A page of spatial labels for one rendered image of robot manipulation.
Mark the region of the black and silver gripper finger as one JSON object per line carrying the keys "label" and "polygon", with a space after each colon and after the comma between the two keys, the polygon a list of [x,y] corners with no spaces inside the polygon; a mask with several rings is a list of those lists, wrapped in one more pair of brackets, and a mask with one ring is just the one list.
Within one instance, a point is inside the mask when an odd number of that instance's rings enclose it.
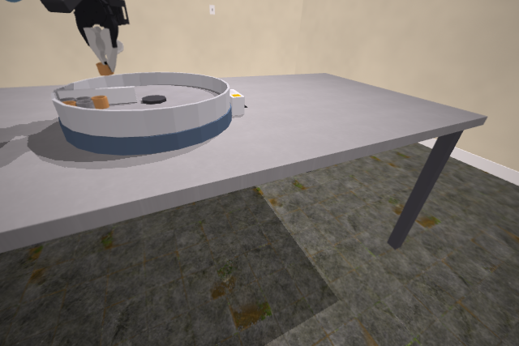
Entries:
{"label": "black and silver gripper finger", "polygon": [[123,51],[124,47],[123,43],[117,39],[118,24],[114,19],[113,13],[107,13],[107,19],[104,22],[104,28],[101,30],[100,34],[101,39],[105,43],[107,65],[110,68],[111,72],[114,72],[117,62],[117,55]]}
{"label": "black and silver gripper finger", "polygon": [[101,39],[101,28],[96,26],[88,26],[87,23],[83,22],[75,13],[75,21],[79,29],[80,34],[90,46],[94,54],[99,58],[103,65],[107,65],[107,59],[105,57],[105,43]]}

